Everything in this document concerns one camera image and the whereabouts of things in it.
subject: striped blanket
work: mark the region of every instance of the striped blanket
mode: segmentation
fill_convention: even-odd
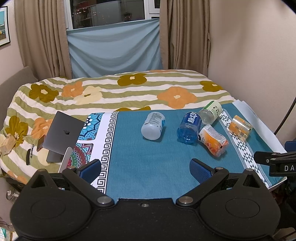
[[[59,110],[85,121],[90,113],[129,110],[173,110],[203,107],[211,100],[221,104],[234,98],[204,75],[189,70],[152,70],[68,80],[57,77],[21,86],[7,110],[0,132],[2,143],[12,134],[17,143],[1,155],[2,170],[27,183],[37,169],[57,172],[60,163],[47,163],[48,150],[36,151],[38,139]],[[33,148],[30,165],[27,150]]]

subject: gray headboard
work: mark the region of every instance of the gray headboard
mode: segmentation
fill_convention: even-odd
[[[31,68],[25,67],[0,85],[0,130],[3,128],[7,108],[18,88],[24,84],[35,82],[38,80],[33,75]]]

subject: white window frame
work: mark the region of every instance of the white window frame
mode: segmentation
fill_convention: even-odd
[[[73,23],[72,23],[70,0],[63,0],[63,1],[64,1],[66,30],[72,30]],[[145,12],[145,19],[152,19],[152,17],[159,17],[159,9],[154,8],[154,0],[144,0],[144,12]]]

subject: blue plastic bottle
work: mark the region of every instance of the blue plastic bottle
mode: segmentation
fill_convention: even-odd
[[[177,130],[178,141],[187,145],[196,143],[202,120],[196,112],[188,112]]]

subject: gray laptop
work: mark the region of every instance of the gray laptop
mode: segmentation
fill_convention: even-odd
[[[74,149],[84,122],[58,111],[43,142],[49,150],[47,162],[60,162],[67,148]]]

